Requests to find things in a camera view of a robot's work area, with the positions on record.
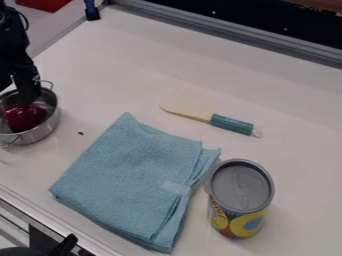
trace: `black base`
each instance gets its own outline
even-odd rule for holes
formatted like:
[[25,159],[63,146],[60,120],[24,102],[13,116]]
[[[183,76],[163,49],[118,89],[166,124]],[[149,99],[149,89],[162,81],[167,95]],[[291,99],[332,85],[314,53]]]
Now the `black base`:
[[95,11],[89,12],[88,9],[85,9],[86,17],[88,21],[93,21],[93,20],[100,20],[100,12],[97,8],[95,8]]

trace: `can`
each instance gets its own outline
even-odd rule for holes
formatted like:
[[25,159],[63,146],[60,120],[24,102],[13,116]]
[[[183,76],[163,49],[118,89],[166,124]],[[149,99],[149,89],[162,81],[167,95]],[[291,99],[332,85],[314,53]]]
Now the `can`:
[[208,175],[208,219],[222,235],[247,238],[264,225],[267,207],[274,197],[274,183],[260,165],[232,159],[216,165]]

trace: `microfiber cloth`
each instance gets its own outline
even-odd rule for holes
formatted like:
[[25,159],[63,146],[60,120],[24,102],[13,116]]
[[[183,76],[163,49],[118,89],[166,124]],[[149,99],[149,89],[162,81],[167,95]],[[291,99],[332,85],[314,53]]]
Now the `microfiber cloth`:
[[50,188],[62,203],[148,248],[171,252],[191,193],[220,150],[124,113]]

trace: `table surface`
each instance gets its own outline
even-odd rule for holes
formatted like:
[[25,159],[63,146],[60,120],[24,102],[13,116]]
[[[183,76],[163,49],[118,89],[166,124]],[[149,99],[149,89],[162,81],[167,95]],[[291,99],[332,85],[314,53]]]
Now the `table surface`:
[[[93,252],[99,255],[159,254],[101,228],[48,192],[109,125],[131,112],[166,132],[202,140],[207,148],[220,147],[221,159],[258,162],[275,181],[265,227],[238,241],[222,237],[207,222],[207,195],[200,188],[174,255],[321,256],[340,251],[340,70],[114,8],[106,8],[101,21],[84,23],[35,61],[43,79],[55,83],[61,120],[44,141],[1,152],[3,198],[27,205],[27,211],[35,211],[42,222],[53,221],[64,235],[72,231],[86,248],[96,245]],[[174,95],[252,122],[264,137],[163,112],[159,104]]]

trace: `red object in pot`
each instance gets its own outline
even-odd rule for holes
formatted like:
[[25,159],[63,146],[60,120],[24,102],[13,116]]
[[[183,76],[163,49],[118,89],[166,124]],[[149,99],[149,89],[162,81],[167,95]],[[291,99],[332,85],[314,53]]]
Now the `red object in pot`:
[[24,132],[41,124],[47,114],[46,109],[37,105],[15,105],[6,108],[5,118],[12,132]]
[[71,1],[72,0],[16,0],[15,2],[19,5],[53,13],[57,12]]

